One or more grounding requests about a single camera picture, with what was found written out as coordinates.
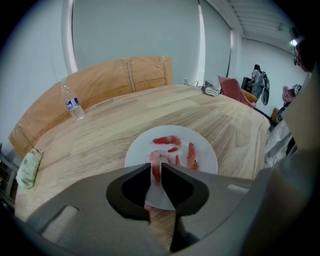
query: round wooden table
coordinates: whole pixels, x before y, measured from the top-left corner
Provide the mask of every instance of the round wooden table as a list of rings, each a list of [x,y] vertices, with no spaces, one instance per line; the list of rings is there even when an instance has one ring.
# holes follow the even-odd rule
[[[264,166],[268,120],[254,109],[196,87],[163,86],[106,100],[88,108],[84,119],[69,119],[45,133],[34,187],[19,188],[15,215],[25,221],[39,206],[71,184],[124,167],[131,143],[163,125],[188,127],[207,139],[218,159],[218,174],[254,179]],[[151,228],[169,246],[175,211],[146,205]]]

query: ceiling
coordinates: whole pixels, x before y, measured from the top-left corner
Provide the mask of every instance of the ceiling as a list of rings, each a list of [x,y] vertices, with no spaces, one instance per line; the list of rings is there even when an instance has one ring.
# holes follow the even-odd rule
[[[289,28],[294,23],[271,0],[228,0],[243,29],[243,37],[293,53]]]

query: shrimp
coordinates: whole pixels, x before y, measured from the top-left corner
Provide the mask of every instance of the shrimp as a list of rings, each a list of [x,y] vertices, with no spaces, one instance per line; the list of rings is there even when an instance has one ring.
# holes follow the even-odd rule
[[[178,155],[175,156],[175,165],[180,166],[180,159]]]
[[[181,147],[181,140],[174,135],[166,136],[166,137],[161,137],[161,138],[155,138],[153,143],[156,144],[174,144],[175,146],[171,149],[168,150],[168,152],[175,152]]]
[[[189,152],[186,158],[186,167],[196,171],[199,169],[195,146],[191,142],[189,143]]]
[[[160,183],[161,180],[161,158],[166,158],[169,164],[171,164],[171,158],[166,151],[155,150],[149,155],[149,162],[151,164],[151,171],[154,179]]]

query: raw shrimp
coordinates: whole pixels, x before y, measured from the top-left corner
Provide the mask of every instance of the raw shrimp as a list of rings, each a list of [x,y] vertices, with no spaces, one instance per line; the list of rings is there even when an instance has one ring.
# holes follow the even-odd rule
[[[186,167],[196,171],[199,169],[195,146],[191,142],[189,143],[189,152],[186,158]]]
[[[161,180],[161,158],[166,158],[168,163],[171,164],[171,158],[166,151],[155,150],[149,155],[149,162],[151,164],[151,171],[154,179],[157,182]]]
[[[175,156],[175,165],[180,166],[180,159],[178,155]]]
[[[171,149],[168,150],[168,152],[175,152],[181,147],[181,140],[174,135],[166,136],[166,137],[161,137],[161,138],[155,138],[153,143],[156,144],[174,144],[175,146]]]

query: plastic water bottle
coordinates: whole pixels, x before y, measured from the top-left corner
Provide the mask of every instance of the plastic water bottle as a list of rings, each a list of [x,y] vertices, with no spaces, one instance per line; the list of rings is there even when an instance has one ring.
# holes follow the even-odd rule
[[[64,77],[60,80],[61,82],[61,93],[63,100],[69,109],[74,120],[80,120],[85,117],[85,112],[83,111],[76,95],[70,90],[67,84],[67,79]]]

